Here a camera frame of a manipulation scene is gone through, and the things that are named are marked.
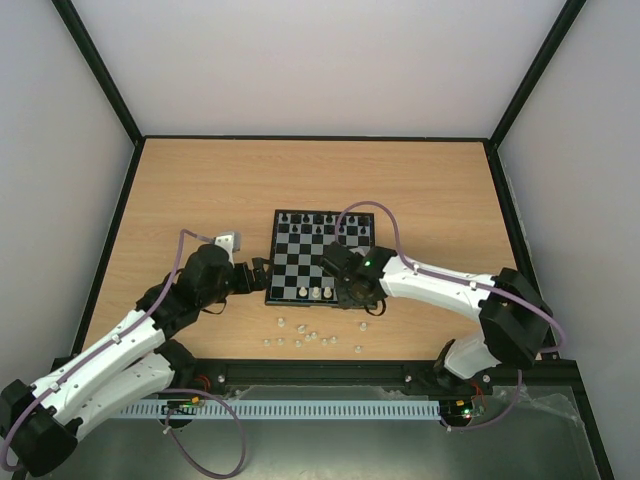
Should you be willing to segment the black silver chess board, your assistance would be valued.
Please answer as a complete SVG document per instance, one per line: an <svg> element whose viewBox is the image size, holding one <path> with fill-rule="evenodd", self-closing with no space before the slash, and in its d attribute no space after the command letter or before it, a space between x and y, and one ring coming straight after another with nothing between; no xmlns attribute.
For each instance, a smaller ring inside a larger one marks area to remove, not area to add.
<svg viewBox="0 0 640 480"><path fill-rule="evenodd" d="M282 223L282 214L289 217L288 223ZM291 223L291 216L299 214L301 222L299 224ZM310 217L308 225L312 227L310 234L303 234L301 228L304 225L302 218L305 214ZM322 224L314 224L313 217L315 214L323 216ZM325 217L331 214L333 223L327 224ZM341 225L345 226L344 235L338 234L341 226L336 226L339 213L337 211L319 211L319 210L284 210L278 209L274 213L274 221L272 228L272 240L270 250L270 280L266 289L265 303L269 306L326 306L338 307L337 297L334 290L334 279L324 273L320 268L320 260L325 248L333 241L337 240L341 245L355 250L361 254L366 254L368 250L375 245L375 219L372 213L368 212L350 212L342 220ZM355 216L356 223L350 225L349 217ZM369 218L368 226L359 226L358 217L367 216ZM289 232L280 233L278 231L280 224L288 224ZM292 225L299 226L299 233L292 233ZM334 226L334 234L326 234L325 228L328 225ZM323 233L315 234L316 226L321 226ZM369 235L361 235L360 231L363 227L369 228ZM299 297L299 289L304 287L307 289L307 297ZM320 289L320 297L314 299L311 297L311 291L314 287ZM330 287L333 292L331 299L323 297L325 287Z"/></svg>

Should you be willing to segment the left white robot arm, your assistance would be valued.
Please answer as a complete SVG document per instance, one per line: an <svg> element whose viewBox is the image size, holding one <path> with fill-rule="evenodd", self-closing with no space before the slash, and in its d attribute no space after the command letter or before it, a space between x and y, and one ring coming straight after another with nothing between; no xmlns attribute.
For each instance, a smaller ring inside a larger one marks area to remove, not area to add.
<svg viewBox="0 0 640 480"><path fill-rule="evenodd" d="M228 296L266 287L266 260L237 263L234 251L222 239L200 246L86 351L31 383L7 384L1 391L1 453L14 453L17 462L3 462L2 469L46 475L116 411L188 384L195 359L174 335L210 306L226 304Z"/></svg>

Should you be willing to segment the black front frame rail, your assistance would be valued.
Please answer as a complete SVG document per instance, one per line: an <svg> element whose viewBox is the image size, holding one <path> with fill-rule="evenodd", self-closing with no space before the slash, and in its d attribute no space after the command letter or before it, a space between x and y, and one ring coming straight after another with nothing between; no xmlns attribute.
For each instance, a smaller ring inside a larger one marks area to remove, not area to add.
<svg viewBox="0 0 640 480"><path fill-rule="evenodd" d="M433 400L468 399L491 394L496 386L514 385L516 369L498 365L460 380L444 370L441 361L293 361L196 359L179 345L151 352L123 370L109 373L105 363L92 361L80 369L93 372L92 392L133 394L134 401L165 388L201 389L225 395L254 386L381 387Z"/></svg>

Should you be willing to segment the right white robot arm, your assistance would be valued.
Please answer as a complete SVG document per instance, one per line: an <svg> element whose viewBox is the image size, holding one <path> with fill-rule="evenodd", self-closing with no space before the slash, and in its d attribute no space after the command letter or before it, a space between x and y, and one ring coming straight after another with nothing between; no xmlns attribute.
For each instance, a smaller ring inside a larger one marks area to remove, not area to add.
<svg viewBox="0 0 640 480"><path fill-rule="evenodd" d="M330 244L320 268L338 293L358 306L385 304L388 298L421 301L462 315L480 329L448 341L427 381L455 392L498 365L528 370L542 353L551 309L518 271L497 275L456 272L416 262L375 246L366 254Z"/></svg>

